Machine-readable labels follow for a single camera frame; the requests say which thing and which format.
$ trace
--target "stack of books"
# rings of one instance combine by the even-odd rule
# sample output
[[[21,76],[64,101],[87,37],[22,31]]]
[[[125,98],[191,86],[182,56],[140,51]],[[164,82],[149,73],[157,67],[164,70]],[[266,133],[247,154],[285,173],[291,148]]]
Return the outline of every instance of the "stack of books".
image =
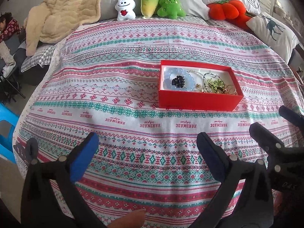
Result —
[[[270,13],[271,2],[270,0],[258,0],[261,8],[261,12]]]

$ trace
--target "plush toy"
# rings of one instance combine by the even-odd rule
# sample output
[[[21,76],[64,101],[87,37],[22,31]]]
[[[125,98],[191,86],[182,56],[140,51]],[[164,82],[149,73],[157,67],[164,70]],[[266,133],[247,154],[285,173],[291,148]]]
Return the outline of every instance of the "plush toy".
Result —
[[[207,5],[209,17],[213,20],[227,20],[246,31],[250,30],[246,22],[251,19],[246,15],[246,7],[240,0],[225,0]]]
[[[160,17],[168,17],[169,19],[177,19],[177,16],[185,17],[186,12],[181,8],[179,0],[160,0],[157,15]]]
[[[135,19],[136,15],[133,11],[134,8],[134,0],[118,0],[115,5],[115,9],[118,11],[117,20],[122,21],[125,19]]]
[[[141,13],[144,19],[150,19],[154,14],[159,0],[141,0]]]

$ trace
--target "red plush toy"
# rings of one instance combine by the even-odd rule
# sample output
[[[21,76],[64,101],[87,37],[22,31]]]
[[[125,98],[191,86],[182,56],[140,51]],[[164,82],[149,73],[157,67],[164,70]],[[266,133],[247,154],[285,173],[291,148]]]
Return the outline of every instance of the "red plush toy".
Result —
[[[246,31],[250,30],[246,22],[251,19],[245,15],[246,8],[239,0],[226,0],[207,5],[210,8],[209,17],[213,20],[227,20]]]

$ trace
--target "patterned bedspread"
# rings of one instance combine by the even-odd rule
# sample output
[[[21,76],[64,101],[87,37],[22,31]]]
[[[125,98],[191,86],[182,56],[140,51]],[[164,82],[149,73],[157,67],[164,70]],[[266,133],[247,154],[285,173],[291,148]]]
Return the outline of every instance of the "patterned bedspread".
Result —
[[[196,147],[202,131],[226,154],[251,162],[266,160],[249,135],[253,122],[287,146],[297,146],[302,139],[278,113],[283,104],[297,112],[303,108],[287,64],[238,28],[190,21],[140,19],[80,27],[61,43],[60,60],[49,70],[54,72],[17,126],[15,138],[24,145],[35,137],[43,162],[68,154],[91,131],[99,135],[99,150],[76,185],[105,224],[145,208],[144,227],[188,227],[219,186]],[[162,59],[230,66],[244,99],[233,112],[160,109]],[[25,163],[15,156],[25,174]],[[232,212],[243,182],[225,215]],[[70,215],[58,186],[52,185]]]

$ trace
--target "black hair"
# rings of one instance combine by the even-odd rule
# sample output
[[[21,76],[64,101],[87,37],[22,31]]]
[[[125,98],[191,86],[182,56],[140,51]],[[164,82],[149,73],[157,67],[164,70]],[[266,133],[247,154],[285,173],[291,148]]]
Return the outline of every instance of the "black hair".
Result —
[[[5,19],[5,24],[7,26],[11,22],[11,20],[13,19],[12,13],[5,13],[5,14],[1,13],[0,22],[3,22],[4,19]]]

